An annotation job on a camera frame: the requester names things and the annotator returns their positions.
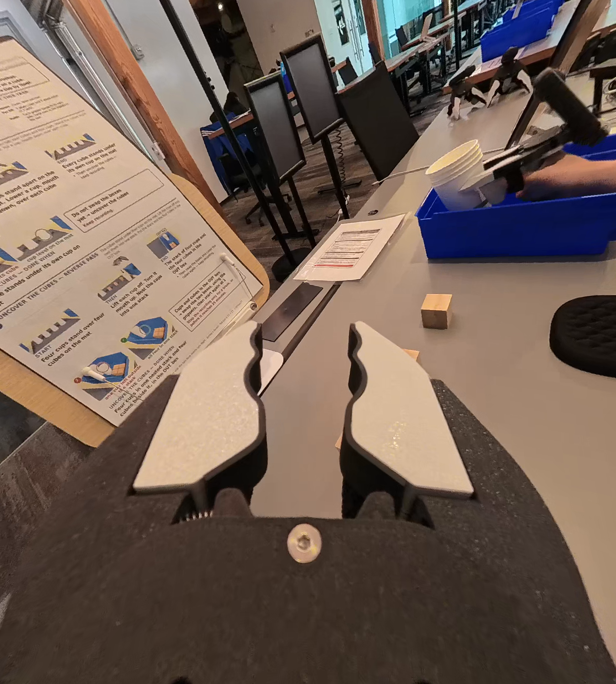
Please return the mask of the white paper cup stack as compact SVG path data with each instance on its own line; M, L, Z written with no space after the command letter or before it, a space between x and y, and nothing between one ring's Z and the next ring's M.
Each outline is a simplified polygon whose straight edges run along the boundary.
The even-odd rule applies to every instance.
M465 211L500 204L506 196L506 193L459 193L460 187L451 184L432 188L449 211Z

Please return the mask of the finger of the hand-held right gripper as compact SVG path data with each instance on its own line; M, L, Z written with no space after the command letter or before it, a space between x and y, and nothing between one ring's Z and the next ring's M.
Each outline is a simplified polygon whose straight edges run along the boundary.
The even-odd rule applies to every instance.
M501 164L504 161L514 161L517 158L520 158L524 153L526 152L526 149L524 145L518 144L515 146L510 146L507 149L501 150L499 153L492 155L491 157L485 157L483 159L484 164Z
M507 193L507 180L500 170L498 175L496 175L494 169L488 169L475 177L469 178L458 192Z

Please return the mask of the tilted dark stand board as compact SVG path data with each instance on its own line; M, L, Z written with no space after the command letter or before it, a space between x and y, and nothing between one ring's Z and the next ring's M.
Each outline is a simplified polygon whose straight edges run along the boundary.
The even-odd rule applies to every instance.
M562 77L567 77L575 59L591 33L594 32L601 16L608 10L610 3L610 1L580 1L578 3L550 60L550 67L558 71ZM505 150L519 143L539 107L541 101L536 94L537 80L538 78L533 80L533 93L510 135Z

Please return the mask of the wooden post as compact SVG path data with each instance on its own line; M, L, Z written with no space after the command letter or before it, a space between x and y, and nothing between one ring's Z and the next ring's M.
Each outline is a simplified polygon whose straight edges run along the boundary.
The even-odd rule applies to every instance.
M63 5L97 47L115 82L124 90L138 117L163 152L169 170L191 182L223 217L225 214L220 203L138 65L107 6L102 1L63 1Z
M377 47L379 55L384 56L384 40L379 18L378 1L361 1L368 42Z

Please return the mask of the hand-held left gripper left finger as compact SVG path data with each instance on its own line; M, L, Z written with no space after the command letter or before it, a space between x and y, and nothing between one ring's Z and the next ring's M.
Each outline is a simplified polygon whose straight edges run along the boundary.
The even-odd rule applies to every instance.
M182 369L133 481L135 493L185 492L197 512L212 509L225 488L251 496L267 470L262 355L261 325L249 321Z

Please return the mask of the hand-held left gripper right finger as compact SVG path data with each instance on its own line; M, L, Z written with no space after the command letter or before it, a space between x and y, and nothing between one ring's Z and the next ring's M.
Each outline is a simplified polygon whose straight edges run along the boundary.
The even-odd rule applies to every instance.
M348 330L351 398L339 467L357 500L385 492L408 518L424 497L471 499L474 487L428 373L357 321Z

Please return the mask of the blue plastic bin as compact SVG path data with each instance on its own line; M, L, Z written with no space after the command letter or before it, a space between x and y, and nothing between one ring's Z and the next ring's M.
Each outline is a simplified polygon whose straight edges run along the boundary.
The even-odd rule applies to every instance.
M616 242L616 193L450 211L431 190L415 213L429 259L578 257Z

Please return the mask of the black display screen on stand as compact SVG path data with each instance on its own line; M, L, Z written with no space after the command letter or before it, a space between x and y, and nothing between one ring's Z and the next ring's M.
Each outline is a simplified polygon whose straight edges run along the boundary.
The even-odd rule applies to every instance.
M267 160L267 185L287 232L283 238L305 238L316 246L316 230L311 227L294 182L296 173L306 166L300 135L281 73L275 71L244 85L254 122ZM289 205L281 191L287 183L302 222L299 233Z
M322 145L327 160L333 191L342 209L349 217L344 184L330 142L330 133L344 124L335 98L336 87L329 65L326 48L320 33L280 52L292 91L303 115L304 124L312 144Z

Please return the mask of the black textured cushion pad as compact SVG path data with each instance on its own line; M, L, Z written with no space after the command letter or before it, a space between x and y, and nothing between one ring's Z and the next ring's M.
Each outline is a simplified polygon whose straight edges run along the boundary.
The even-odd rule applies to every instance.
M616 295L590 295L562 304L552 317L549 342L562 363L616 378Z

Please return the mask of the black pole with round base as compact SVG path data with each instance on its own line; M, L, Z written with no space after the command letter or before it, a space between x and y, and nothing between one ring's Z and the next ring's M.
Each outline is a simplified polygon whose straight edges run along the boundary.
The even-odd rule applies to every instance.
M305 256L301 256L300 254L302 253L309 253L309 251L306 250L299 250L295 249L292 250L289 245L287 244L286 241L286 236L285 234L281 231L278 222L275 218L275 216L272 213L270 203L265 195L264 190L261 188L261 184L258 182L251 165L248 163L248 160L244 154L244 151L242 150L235 133L233 132L233 129L231 128L231 124L229 120L227 119L227 116L224 113L224 109L222 105L220 104L217 96L214 93L212 85L209 83L207 75L199 61L199 58L197 57L195 50L191 44L191 41L188 38L188 35L185 31L185 28L175 10L173 7L173 4L171 1L159 1L159 4L161 5L163 11L166 14L166 17L168 19L168 22L170 23L172 29L175 32L175 35L182 46L185 56L187 57L190 65L192 66L193 71L195 72L196 77L198 78L201 87L205 93L205 96L210 102L210 105L216 115L218 115L218 120L220 121L222 130L225 134L225 137L227 138L228 142L230 143L232 149L235 152L235 155L237 157L237 160L239 161L244 174L250 183L252 190L254 194L256 195L256 198L260 204L260 208L265 214L268 223L272 229L272 232L274 234L274 237L276 238L278 244L280 245L282 251L283 251L283 256L278 258L277 261L275 261L272 265L272 273L273 276L275 277L275 280L279 283L283 283L287 278L291 276L291 274L296 270L296 268L300 265L300 263L304 260Z

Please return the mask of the distant blue bin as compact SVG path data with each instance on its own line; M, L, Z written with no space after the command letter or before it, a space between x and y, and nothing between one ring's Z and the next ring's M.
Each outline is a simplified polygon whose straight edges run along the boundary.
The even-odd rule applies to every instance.
M563 1L523 1L502 15L502 22L481 37L482 62L501 57L509 48L526 47L544 39Z

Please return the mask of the idle black white gripper device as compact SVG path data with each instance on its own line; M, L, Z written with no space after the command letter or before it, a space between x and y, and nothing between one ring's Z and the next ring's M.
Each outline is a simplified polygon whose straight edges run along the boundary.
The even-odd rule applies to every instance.
M487 107L510 93L521 91L531 95L533 85L526 67L518 60L520 47L510 47L501 57L501 64L493 76L491 86L487 92L485 103Z
M451 121L458 121L461 118L461 106L463 104L469 104L470 109L488 106L484 93L468 80L475 70L476 65L471 64L462 71L456 72L448 82L450 101L447 116Z

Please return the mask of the laminated paper sheet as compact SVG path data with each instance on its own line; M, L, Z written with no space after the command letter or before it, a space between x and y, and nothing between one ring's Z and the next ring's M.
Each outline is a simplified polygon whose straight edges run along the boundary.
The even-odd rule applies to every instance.
M407 215L367 221L341 221L318 245L295 280L344 283L362 279Z

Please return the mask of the person's right hand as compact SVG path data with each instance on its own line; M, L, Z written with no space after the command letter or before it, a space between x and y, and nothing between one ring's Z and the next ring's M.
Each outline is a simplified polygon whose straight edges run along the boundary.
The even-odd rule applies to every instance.
M516 197L523 201L547 201L595 194L600 186L593 161L574 155L561 155L524 177Z

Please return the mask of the black rectangular desk plate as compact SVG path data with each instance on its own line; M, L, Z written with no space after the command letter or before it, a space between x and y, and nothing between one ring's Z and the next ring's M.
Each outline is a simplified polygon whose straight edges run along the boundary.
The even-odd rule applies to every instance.
M274 343L314 301L323 288L309 283L301 283L269 317L262 323L262 337L264 341Z

